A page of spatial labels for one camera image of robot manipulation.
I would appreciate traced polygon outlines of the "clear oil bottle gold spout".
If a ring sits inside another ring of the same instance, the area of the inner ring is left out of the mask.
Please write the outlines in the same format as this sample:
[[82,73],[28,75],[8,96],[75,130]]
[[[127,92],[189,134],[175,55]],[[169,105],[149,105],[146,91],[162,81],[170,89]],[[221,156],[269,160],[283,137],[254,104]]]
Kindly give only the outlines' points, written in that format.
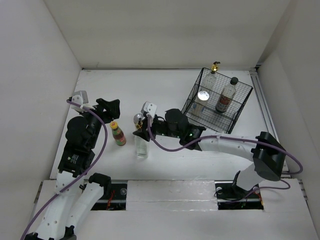
[[[141,130],[143,123],[140,120],[134,120],[136,130]],[[149,155],[149,143],[140,136],[134,136],[135,150],[138,158],[146,159]]]

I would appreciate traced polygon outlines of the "silver lid jar blue label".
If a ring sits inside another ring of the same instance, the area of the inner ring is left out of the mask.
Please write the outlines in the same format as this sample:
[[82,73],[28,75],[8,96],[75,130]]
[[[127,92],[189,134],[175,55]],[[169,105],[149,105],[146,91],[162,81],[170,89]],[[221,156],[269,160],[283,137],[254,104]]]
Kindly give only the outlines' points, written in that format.
[[133,117],[133,123],[135,125],[138,125],[140,122],[142,122],[145,119],[145,116],[142,113],[137,113]]

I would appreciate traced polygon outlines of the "red sauce bottle yellow cap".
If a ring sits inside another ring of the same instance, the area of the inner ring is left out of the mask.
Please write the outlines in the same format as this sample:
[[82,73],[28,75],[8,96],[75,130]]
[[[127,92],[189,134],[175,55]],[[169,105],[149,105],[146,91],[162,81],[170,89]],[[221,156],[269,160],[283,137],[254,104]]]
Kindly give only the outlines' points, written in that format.
[[116,144],[118,146],[124,146],[127,140],[118,123],[116,121],[112,121],[109,125],[112,131],[113,139],[115,140]]

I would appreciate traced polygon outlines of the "silver lid white jar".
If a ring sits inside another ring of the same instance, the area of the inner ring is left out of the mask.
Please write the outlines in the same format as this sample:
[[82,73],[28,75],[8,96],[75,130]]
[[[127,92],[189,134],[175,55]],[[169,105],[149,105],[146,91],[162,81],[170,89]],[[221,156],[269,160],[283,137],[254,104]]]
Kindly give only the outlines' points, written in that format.
[[207,91],[201,90],[197,93],[195,100],[191,106],[192,113],[196,116],[200,116],[204,111],[204,108],[210,98],[210,95]]

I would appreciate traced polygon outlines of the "dark oil bottle gold spout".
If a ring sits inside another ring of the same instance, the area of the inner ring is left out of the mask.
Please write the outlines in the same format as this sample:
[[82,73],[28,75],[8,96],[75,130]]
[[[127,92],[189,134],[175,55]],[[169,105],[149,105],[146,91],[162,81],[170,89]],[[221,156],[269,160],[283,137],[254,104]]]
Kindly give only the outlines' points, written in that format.
[[216,73],[219,69],[220,63],[220,61],[215,61],[210,68],[210,72],[202,80],[202,87],[204,87],[205,89],[212,90],[212,88],[214,87],[217,81]]

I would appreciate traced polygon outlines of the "black cap vinegar bottle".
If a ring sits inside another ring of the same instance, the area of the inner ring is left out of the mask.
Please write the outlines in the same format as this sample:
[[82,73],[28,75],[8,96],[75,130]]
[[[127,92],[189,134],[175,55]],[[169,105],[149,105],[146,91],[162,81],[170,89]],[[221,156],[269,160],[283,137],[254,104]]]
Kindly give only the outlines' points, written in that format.
[[225,113],[227,111],[234,96],[236,95],[236,85],[238,81],[239,79],[237,77],[232,77],[229,84],[223,88],[215,106],[217,112]]

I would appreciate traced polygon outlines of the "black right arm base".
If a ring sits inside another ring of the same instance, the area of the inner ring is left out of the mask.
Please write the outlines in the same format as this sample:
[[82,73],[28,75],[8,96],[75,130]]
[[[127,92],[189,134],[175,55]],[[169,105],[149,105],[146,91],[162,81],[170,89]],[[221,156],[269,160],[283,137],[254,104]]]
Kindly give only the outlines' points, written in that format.
[[264,210],[258,184],[250,190],[243,190],[232,180],[217,180],[214,186],[218,210]]

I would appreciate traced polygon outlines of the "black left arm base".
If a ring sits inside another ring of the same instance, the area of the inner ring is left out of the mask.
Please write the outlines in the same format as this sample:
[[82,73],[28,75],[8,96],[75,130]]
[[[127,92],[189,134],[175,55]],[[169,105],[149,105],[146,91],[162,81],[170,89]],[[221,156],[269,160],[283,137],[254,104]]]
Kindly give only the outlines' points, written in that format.
[[104,193],[92,206],[92,211],[122,211],[126,209],[128,182],[111,180],[110,176],[94,173],[80,185],[82,193],[89,183],[102,185]]

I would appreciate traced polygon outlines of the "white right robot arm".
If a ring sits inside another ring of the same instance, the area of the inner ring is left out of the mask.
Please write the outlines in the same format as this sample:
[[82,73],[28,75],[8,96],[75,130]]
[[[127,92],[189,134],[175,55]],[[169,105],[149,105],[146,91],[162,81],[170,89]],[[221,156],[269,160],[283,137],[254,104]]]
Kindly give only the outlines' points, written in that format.
[[251,161],[251,165],[239,170],[231,184],[231,191],[243,197],[255,185],[264,180],[277,182],[281,179],[285,150],[268,132],[257,137],[232,136],[189,123],[179,109],[167,110],[164,117],[138,113],[133,117],[136,130],[133,134],[150,142],[156,136],[179,139],[179,144],[189,150],[220,152]]

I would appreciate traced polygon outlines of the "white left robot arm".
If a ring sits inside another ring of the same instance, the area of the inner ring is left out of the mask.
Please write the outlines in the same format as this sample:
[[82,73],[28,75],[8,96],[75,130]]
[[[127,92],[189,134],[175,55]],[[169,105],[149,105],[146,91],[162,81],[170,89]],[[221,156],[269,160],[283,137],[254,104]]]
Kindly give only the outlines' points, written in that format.
[[24,230],[23,240],[75,240],[76,230],[100,198],[111,194],[111,178],[94,173],[84,183],[88,171],[98,162],[96,155],[100,131],[108,137],[106,125],[120,117],[120,100],[85,100],[70,97],[67,103],[79,115],[67,123],[66,144],[58,165],[55,194],[34,215]]

